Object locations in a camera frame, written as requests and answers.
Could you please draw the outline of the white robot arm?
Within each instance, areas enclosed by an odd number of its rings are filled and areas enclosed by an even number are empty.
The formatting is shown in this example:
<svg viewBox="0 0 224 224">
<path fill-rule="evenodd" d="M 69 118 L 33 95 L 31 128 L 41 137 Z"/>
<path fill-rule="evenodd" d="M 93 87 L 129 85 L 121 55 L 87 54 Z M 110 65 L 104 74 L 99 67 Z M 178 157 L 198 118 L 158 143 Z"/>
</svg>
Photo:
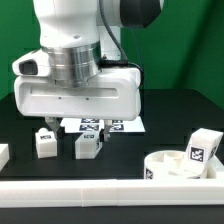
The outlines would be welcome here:
<svg viewBox="0 0 224 224">
<path fill-rule="evenodd" d="M 114 120 L 140 113 L 140 66 L 128 61 L 116 28 L 145 28 L 164 0 L 33 0 L 40 24 L 39 50 L 13 63 L 16 105 L 25 116 L 102 119 L 102 142 Z"/>
</svg>

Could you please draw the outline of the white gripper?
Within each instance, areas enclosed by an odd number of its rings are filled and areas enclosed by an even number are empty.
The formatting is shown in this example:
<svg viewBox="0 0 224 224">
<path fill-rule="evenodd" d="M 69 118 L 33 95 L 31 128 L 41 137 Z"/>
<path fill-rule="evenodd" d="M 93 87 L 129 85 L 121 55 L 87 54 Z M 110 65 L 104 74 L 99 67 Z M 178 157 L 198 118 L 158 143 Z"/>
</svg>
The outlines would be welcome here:
<svg viewBox="0 0 224 224">
<path fill-rule="evenodd" d="M 105 120 L 99 138 L 107 142 L 111 120 L 134 120 L 139 115 L 140 78 L 136 68 L 103 69 L 86 87 L 62 88 L 45 77 L 20 76 L 14 83 L 16 105 L 24 116 L 46 117 L 56 138 L 64 137 L 57 118 Z"/>
</svg>

